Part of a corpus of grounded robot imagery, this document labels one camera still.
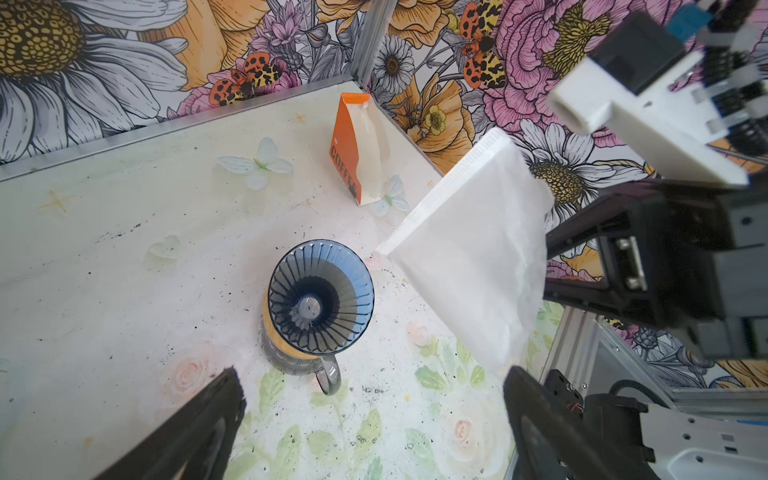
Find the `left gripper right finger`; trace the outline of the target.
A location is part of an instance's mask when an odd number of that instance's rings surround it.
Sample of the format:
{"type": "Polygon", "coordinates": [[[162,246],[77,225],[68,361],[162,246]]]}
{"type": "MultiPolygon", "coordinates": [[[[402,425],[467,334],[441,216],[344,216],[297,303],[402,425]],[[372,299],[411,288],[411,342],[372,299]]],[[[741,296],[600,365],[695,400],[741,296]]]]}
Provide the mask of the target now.
{"type": "Polygon", "coordinates": [[[503,394],[524,479],[654,477],[654,451],[641,429],[647,404],[595,394],[578,409],[519,366],[509,370],[503,394]]]}

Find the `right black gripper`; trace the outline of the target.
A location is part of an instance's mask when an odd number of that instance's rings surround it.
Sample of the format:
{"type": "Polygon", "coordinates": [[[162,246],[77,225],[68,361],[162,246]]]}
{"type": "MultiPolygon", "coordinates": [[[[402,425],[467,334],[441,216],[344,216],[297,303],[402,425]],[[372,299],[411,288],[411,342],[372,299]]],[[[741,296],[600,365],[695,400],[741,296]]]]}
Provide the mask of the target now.
{"type": "Polygon", "coordinates": [[[549,279],[546,300],[667,331],[703,359],[766,359],[766,174],[610,187],[547,234],[547,254],[591,240],[603,277],[549,279]]]}

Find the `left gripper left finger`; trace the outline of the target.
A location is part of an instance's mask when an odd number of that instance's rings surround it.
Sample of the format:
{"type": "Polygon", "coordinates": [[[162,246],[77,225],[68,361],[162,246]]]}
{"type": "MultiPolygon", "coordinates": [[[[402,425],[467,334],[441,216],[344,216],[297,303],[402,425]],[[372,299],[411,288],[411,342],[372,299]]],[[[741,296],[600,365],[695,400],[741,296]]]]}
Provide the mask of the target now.
{"type": "Polygon", "coordinates": [[[100,479],[221,479],[245,416],[236,370],[227,368],[100,479]]]}

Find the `blue glass dripper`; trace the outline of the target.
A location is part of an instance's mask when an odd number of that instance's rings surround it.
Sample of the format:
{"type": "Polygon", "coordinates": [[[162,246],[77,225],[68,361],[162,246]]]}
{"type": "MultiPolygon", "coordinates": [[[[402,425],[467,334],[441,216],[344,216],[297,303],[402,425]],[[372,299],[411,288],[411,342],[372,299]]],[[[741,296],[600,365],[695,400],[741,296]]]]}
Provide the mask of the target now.
{"type": "Polygon", "coordinates": [[[375,291],[363,260],[326,239],[305,241],[277,263],[268,283],[269,310],[279,335],[310,355],[350,348],[373,317],[375,291]]]}

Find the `coffee filter pack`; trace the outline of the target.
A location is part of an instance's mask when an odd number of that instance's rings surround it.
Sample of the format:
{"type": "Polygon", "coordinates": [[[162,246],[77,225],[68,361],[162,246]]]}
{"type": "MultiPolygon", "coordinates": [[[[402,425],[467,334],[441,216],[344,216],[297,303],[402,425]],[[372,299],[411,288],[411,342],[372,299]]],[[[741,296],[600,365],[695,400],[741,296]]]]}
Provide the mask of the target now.
{"type": "Polygon", "coordinates": [[[342,93],[330,142],[329,157],[358,206],[384,196],[386,136],[370,94],[342,93]]]}

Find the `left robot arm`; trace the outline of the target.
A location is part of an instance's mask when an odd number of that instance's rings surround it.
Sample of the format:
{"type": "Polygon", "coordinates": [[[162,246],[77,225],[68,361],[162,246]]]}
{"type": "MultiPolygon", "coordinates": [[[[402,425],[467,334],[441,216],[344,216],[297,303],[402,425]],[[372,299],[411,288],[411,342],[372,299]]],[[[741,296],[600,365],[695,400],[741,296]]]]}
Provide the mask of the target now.
{"type": "MultiPolygon", "coordinates": [[[[515,479],[764,479],[767,429],[614,394],[567,400],[520,367],[503,385],[515,479]]],[[[102,479],[221,479],[246,400],[225,369],[102,479]]]]}

